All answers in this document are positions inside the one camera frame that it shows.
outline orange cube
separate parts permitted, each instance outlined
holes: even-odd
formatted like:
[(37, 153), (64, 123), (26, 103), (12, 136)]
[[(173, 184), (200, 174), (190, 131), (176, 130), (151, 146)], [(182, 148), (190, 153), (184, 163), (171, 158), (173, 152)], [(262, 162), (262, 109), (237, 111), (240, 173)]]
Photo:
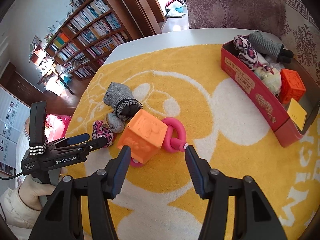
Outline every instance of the orange cube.
[(161, 148), (168, 126), (140, 109), (125, 127), (117, 147), (131, 148), (131, 157), (145, 164)]
[(280, 75), (282, 82), (279, 96), (280, 102), (287, 104), (291, 98), (298, 102), (306, 92), (306, 88), (298, 72), (290, 69), (282, 69)]

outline yellow sticky note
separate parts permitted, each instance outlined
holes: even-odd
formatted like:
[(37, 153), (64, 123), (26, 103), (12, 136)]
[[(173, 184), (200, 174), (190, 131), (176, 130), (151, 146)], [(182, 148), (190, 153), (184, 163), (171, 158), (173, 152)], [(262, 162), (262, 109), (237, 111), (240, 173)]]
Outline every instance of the yellow sticky note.
[(294, 123), (302, 131), (304, 123), (306, 121), (307, 112), (293, 98), (291, 98), (287, 113), (290, 116), (290, 118), (292, 119), (292, 121), (294, 121)]

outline screw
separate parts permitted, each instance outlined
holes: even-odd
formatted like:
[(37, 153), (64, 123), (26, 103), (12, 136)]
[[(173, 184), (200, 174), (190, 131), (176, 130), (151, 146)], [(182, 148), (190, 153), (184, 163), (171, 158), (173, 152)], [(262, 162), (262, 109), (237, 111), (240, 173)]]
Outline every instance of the screw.
[(105, 169), (97, 170), (97, 174), (98, 174), (99, 176), (102, 176), (102, 175), (106, 174), (106, 170), (105, 170)]
[(63, 181), (64, 182), (69, 182), (71, 180), (71, 176), (64, 176)]
[(219, 174), (219, 170), (217, 170), (217, 169), (211, 169), (211, 170), (210, 170), (210, 173), (211, 173), (212, 175), (218, 175), (218, 174)]
[(244, 180), (245, 180), (246, 182), (248, 182), (248, 183), (253, 182), (253, 178), (251, 178), (250, 176), (245, 176), (245, 177), (244, 177)]

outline yellow blanket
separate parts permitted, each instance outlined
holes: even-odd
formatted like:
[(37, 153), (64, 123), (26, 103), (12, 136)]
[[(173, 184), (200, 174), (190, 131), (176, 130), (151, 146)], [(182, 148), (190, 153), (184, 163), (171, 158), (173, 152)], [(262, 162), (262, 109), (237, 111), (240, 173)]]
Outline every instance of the yellow blanket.
[[(111, 82), (128, 85), (146, 111), (179, 119), (187, 142), (225, 175), (251, 175), (276, 211), (289, 240), (304, 231), (320, 203), (320, 116), (306, 136), (282, 148), (258, 109), (220, 68), (221, 45), (165, 49), (102, 66), (75, 111), (67, 136), (92, 134), (112, 109), (102, 102)], [(70, 166), (74, 178), (104, 168), (115, 146)], [(183, 153), (160, 150), (145, 166), (129, 167), (121, 193), (110, 201), (120, 240), (198, 238), (207, 201), (196, 195)], [(225, 239), (231, 239), (230, 198)], [(83, 224), (89, 232), (86, 199)]]

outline human hand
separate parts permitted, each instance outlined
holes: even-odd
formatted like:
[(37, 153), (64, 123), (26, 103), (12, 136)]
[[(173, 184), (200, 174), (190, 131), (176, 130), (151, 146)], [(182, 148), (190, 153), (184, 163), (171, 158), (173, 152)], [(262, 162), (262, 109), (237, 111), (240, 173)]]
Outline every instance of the human hand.
[(33, 210), (42, 210), (39, 196), (49, 196), (56, 187), (50, 184), (41, 184), (33, 181), (31, 175), (27, 175), (19, 188), (19, 196), (23, 203)]

